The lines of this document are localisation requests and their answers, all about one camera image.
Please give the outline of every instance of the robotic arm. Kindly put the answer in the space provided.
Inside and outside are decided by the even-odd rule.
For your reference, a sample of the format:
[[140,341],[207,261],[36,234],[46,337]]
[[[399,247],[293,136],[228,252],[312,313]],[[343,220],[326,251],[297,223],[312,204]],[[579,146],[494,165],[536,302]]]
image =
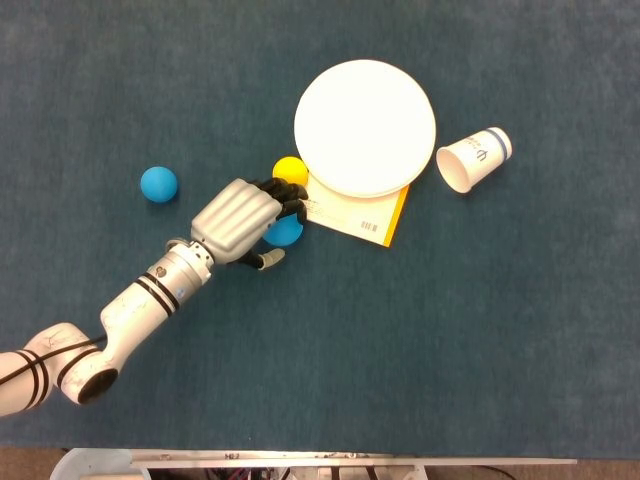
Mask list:
[[57,385],[73,402],[86,404],[115,382],[129,355],[211,277],[216,263],[239,262],[259,270],[284,251],[251,250],[281,217],[306,220],[299,185],[281,179],[237,179],[192,221],[191,241],[173,239],[151,265],[100,313],[107,346],[100,350],[75,325],[60,323],[36,335],[22,350],[0,354],[0,416],[33,408]]

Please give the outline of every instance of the white paper cup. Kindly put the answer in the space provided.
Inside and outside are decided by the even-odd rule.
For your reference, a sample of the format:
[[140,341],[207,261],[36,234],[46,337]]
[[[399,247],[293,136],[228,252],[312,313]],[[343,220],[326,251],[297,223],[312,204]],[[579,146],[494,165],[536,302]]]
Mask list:
[[464,138],[436,153],[444,181],[456,192],[467,193],[511,157],[509,137],[498,127],[490,127]]

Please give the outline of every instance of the white paper plate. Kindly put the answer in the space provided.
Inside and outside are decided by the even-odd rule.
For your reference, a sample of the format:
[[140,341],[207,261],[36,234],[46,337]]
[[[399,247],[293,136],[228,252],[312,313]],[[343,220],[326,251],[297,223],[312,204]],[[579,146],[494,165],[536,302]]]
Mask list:
[[427,166],[436,123],[427,95],[402,70],[375,60],[341,63],[300,98],[296,145],[309,171],[351,197],[388,195]]

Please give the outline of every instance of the blue ball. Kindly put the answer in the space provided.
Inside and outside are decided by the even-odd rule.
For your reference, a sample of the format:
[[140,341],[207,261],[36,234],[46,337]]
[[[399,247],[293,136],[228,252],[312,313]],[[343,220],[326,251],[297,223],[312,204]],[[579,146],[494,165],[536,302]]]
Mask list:
[[140,190],[148,200],[165,203],[178,191],[178,178],[166,167],[151,167],[140,178]]
[[274,247],[288,247],[300,238],[302,230],[304,227],[298,223],[294,214],[278,220],[262,238]]

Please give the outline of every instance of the yellow ball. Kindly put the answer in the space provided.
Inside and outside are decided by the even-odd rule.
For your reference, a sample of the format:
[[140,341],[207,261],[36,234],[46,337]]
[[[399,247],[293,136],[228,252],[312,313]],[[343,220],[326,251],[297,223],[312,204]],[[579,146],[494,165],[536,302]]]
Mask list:
[[284,157],[273,166],[273,176],[305,186],[309,180],[309,170],[298,157]]

